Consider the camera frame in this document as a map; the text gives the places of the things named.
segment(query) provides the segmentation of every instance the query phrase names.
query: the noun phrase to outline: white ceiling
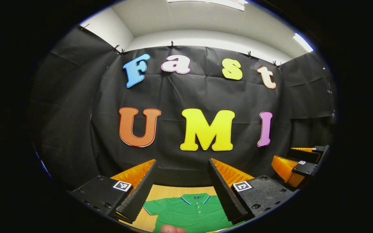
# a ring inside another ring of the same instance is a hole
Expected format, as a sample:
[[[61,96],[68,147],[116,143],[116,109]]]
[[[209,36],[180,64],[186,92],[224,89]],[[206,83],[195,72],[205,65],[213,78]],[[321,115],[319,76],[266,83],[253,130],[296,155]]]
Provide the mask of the white ceiling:
[[[292,58],[305,54],[295,30],[253,3],[244,12],[211,3],[168,3],[167,0],[126,0],[112,6],[135,37],[171,30],[221,31],[260,41]]]

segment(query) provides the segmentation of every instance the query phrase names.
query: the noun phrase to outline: ceiling light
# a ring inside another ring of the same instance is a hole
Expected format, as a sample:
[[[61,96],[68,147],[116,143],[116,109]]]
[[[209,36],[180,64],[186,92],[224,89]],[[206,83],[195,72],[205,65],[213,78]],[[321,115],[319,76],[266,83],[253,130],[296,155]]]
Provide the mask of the ceiling light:
[[[308,53],[313,51],[312,47],[299,34],[295,33],[293,39],[295,39]]]
[[[248,3],[245,0],[167,0],[169,3],[177,2],[202,2],[202,3],[214,3],[222,6],[228,6],[234,9],[244,11],[244,4]]]

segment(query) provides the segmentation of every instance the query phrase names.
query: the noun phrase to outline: black fabric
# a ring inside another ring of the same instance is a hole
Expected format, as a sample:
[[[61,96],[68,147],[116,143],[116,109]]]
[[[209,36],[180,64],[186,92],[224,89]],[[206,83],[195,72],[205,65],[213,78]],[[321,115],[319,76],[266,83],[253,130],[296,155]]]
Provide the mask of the black fabric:
[[[163,46],[123,55],[112,49],[76,28],[52,50],[35,78],[29,108],[32,135],[49,172],[69,189],[95,175],[111,177],[150,159],[160,161],[155,184],[167,186],[212,185],[206,171],[209,158],[255,177],[273,176],[274,155],[285,157],[290,146],[312,147],[330,140],[327,121],[318,120],[333,112],[325,81],[329,74],[323,73],[323,62],[316,56],[301,56],[277,68],[246,54],[208,47]],[[145,53],[151,58],[145,61],[144,80],[127,88],[123,65]],[[190,58],[191,71],[183,75],[163,71],[161,64],[170,55]],[[240,62],[241,80],[224,77],[226,58]],[[275,89],[263,84],[257,72],[262,66],[273,72]],[[120,139],[122,107],[139,111],[133,123],[135,136],[145,133],[144,109],[162,112],[152,144],[140,148]],[[182,151],[186,128],[182,111],[188,108],[200,109],[208,124],[219,111],[233,111],[233,149],[204,151],[196,139],[197,151]],[[258,147],[259,114],[265,111],[273,114],[271,143]]]

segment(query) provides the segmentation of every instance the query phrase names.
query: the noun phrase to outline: wooden surface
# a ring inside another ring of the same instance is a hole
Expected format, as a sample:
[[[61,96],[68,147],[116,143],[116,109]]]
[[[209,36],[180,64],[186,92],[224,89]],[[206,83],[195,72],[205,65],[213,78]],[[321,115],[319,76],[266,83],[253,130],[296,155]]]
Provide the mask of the wooden surface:
[[[169,187],[161,185],[153,185],[149,192],[146,201],[158,200],[162,198],[181,197],[184,194],[199,194],[208,193],[209,195],[216,195],[214,187]],[[147,230],[152,232],[155,228],[155,222],[158,215],[149,215],[144,208],[136,218],[133,224],[128,224],[121,221],[122,223],[136,227],[138,229]]]

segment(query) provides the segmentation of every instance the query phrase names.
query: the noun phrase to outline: shirt collar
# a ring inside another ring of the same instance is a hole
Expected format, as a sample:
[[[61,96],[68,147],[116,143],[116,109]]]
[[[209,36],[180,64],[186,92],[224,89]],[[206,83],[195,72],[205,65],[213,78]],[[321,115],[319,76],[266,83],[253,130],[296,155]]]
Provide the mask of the shirt collar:
[[[196,197],[196,196],[200,196],[201,198],[200,199],[194,199],[194,197]],[[208,199],[210,199],[210,195],[208,195],[208,193],[184,194],[184,195],[181,196],[181,199],[189,205],[191,205],[191,203],[194,203],[194,202],[205,204],[208,201]]]

